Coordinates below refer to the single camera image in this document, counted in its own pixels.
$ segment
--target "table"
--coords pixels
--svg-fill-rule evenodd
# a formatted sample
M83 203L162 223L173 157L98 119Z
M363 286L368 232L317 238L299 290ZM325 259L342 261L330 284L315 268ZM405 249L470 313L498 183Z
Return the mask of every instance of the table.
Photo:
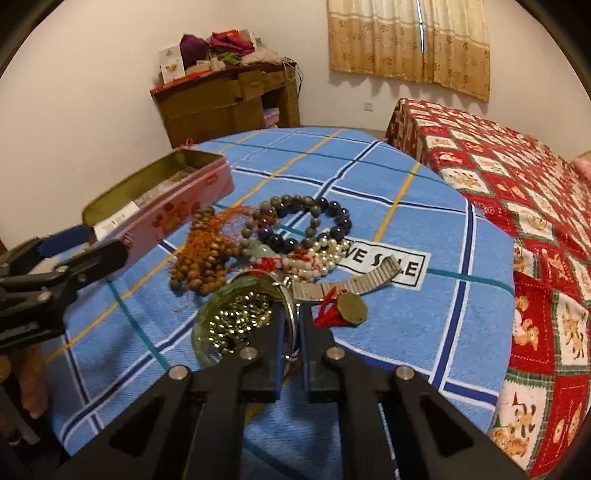
M254 131L194 148L221 152L232 165L236 190L218 207L257 205L286 193L323 194L347 207L350 235L358 240L346 268L327 279L372 268L376 255L392 253L404 273L396 285L365 296L369 320L334 328L337 342L372 365L411 365L488 429L511 348L507 234L436 174L355 130ZM282 221L294 237L308 225L303 215ZM203 300L176 297L168 288L167 264L186 233L185 227L172 234L113 284L84 289L69 312L66 336L45 346L53 426L70 453L169 365L199 367L189 336ZM308 405L301 390L301 379L290 379L281 401L249 420L243 478L340 478L336 406Z

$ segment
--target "cardboard box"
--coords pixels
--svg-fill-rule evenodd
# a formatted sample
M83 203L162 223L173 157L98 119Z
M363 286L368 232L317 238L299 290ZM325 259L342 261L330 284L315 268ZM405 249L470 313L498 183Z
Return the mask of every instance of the cardboard box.
M183 56L179 44L163 48L158 52L158 58L160 59L160 70L162 70L164 83L170 83L185 76Z
M128 248L133 265L190 220L197 210L234 191L230 165L209 152L179 148L118 183L82 211L91 244L111 239Z

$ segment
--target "red tassel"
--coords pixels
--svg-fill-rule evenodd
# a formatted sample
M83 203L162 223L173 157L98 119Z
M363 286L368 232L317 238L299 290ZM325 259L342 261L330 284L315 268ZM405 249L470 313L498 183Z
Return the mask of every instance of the red tassel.
M276 270L275 262L277 262L277 260L281 261L280 258L274 257L261 257L259 260L261 262L257 262L254 268L258 270L264 270L266 272L274 272Z
M337 295L333 300L332 297L336 294L336 287L330 289L326 296L322 299L320 304L320 313L314 319L314 325L317 327L346 327L349 326L349 322L343 320L340 315L339 309L336 307L336 301L339 298Z
M290 255L291 258L293 258L294 260L306 260L308 261L308 257L306 257L306 255L308 254L310 250L300 250L299 252L295 252L292 253Z

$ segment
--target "metal screw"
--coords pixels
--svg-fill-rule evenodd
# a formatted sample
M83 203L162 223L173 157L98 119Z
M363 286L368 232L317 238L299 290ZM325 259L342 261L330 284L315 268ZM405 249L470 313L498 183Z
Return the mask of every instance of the metal screw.
M345 356L345 351L338 346L332 346L326 349L326 356L331 360L340 360Z
M406 365L401 365L396 369L396 376L402 380L410 380L414 377L414 370Z
M175 365L168 370L168 376L173 380L182 380L189 374L189 369L182 365Z
M39 295L37 295L37 301L44 302L51 298L50 291L42 291Z
M254 360L258 355L258 351L253 346L247 346L240 350L240 358L244 360Z

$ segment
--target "pink pillow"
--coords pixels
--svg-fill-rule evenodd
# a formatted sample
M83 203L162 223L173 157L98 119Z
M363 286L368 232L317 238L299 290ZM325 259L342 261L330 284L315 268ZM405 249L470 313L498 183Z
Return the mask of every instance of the pink pillow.
M579 177L591 187L591 163L584 158L575 158L572 165Z

